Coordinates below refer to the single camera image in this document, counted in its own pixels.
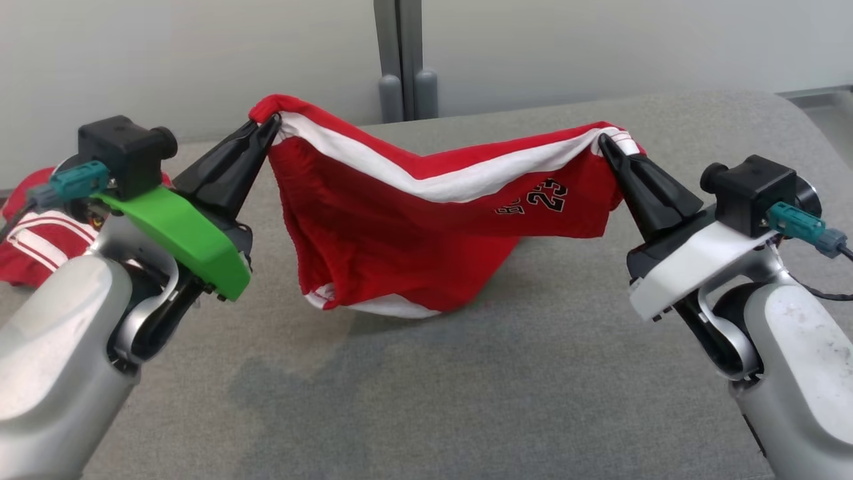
gray table surface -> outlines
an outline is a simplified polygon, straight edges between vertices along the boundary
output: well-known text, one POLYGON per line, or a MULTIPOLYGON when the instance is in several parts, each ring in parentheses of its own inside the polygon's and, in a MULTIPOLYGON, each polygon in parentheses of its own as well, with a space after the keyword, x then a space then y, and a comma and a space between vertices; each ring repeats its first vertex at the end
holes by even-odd
MULTIPOLYGON (((372 126, 428 154, 606 120, 698 192, 713 161, 759 154, 797 168, 825 217, 853 232, 850 171, 790 103, 755 92, 635 97, 372 126)), ((211 145, 188 144, 180 171, 211 145)), ((428 321, 300 295, 267 167, 242 220, 255 276, 237 304, 191 310, 96 452, 86 478, 771 478, 725 383, 674 315, 643 323, 624 255, 627 209, 602 239, 526 239, 478 298, 428 321)), ((853 269, 783 249, 803 281, 853 287, 853 269)), ((8 316, 26 292, 0 286, 8 316)), ((849 305, 829 305, 850 334, 849 305)))

red garment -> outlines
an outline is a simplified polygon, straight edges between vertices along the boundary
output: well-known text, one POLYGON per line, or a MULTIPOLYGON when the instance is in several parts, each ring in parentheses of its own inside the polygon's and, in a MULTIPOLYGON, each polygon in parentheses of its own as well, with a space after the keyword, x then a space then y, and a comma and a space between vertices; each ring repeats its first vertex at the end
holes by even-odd
POLYGON ((519 237, 599 237, 622 200, 598 150, 599 122, 419 156, 373 138, 294 97, 261 101, 278 113, 270 164, 313 305, 423 318, 470 301, 519 237))
MULTIPOLYGON (((53 168, 32 173, 15 188, 3 204, 0 214, 10 221, 26 203, 26 191, 46 184, 53 168)), ((163 181, 171 185, 163 174, 163 181)), ((97 237, 90 225, 82 224, 62 212, 26 214, 0 243, 0 282, 38 287, 68 259, 82 255, 97 237)))

